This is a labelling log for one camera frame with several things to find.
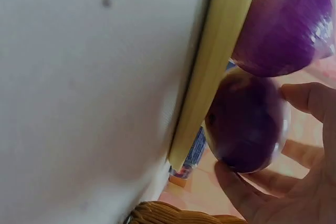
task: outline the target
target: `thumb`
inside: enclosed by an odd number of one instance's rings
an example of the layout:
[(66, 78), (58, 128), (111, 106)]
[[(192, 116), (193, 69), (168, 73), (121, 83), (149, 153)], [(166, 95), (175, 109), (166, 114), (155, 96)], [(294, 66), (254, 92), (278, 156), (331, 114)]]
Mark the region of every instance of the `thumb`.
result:
[(320, 83), (285, 84), (281, 91), (296, 109), (312, 114), (320, 122), (323, 122), (325, 112), (333, 105), (330, 101), (334, 90)]
[(215, 174), (219, 185), (231, 201), (232, 205), (247, 220), (253, 221), (255, 214), (262, 207), (263, 201), (245, 186), (237, 174), (231, 172), (222, 162), (215, 165)]

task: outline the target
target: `hand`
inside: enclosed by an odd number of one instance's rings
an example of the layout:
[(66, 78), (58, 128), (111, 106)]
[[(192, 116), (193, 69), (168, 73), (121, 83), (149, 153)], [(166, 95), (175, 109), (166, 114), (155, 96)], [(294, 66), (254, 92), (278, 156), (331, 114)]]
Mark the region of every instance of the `hand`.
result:
[(323, 148), (288, 140), (283, 153), (310, 172), (304, 179), (270, 170), (243, 175), (273, 195), (264, 194), (231, 172), (215, 165), (219, 184), (249, 224), (336, 223), (336, 90), (318, 83), (281, 88), (295, 108), (323, 123)]

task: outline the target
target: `purple onion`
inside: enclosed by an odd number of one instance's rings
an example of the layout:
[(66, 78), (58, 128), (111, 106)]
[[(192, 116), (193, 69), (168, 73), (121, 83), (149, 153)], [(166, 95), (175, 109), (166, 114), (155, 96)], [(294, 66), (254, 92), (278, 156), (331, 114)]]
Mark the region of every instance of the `purple onion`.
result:
[(214, 155), (239, 173), (268, 166), (286, 141), (290, 108), (270, 78), (230, 70), (205, 118)]
[(232, 59), (273, 77), (334, 54), (334, 0), (253, 0)]

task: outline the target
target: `onion skin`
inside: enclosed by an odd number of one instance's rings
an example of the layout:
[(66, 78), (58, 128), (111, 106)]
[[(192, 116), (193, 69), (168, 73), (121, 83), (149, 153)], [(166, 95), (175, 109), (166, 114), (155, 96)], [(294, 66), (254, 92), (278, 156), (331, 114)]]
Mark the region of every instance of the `onion skin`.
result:
[(228, 72), (206, 115), (214, 155), (238, 173), (267, 167), (286, 141), (290, 110), (277, 85), (239, 68)]
[(232, 59), (259, 77), (298, 71), (334, 54), (334, 0), (253, 0)]

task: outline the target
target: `floor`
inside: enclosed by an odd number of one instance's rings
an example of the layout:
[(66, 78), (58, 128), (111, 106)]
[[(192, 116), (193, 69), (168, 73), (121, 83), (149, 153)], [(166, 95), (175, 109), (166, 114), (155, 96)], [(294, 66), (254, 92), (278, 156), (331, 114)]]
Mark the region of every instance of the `floor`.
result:
[[(319, 66), (312, 66), (316, 71)], [(322, 82), (317, 75), (310, 74), (311, 71), (299, 71), (284, 77), (278, 77), (276, 80), (280, 83), (304, 83), (304, 82)], [(312, 116), (304, 114), (292, 108), (292, 124), (289, 138), (299, 142), (305, 142), (312, 145), (322, 145), (322, 125)], [(186, 210), (202, 211), (211, 215), (230, 214), (240, 217), (227, 197), (220, 189), (215, 177), (213, 166), (216, 158), (207, 148), (197, 169), (191, 174), (185, 188), (168, 183), (160, 196), (160, 201), (168, 202), (176, 207)], [(270, 168), (280, 173), (303, 177), (307, 170), (296, 164), (289, 158), (281, 155), (277, 158)]]

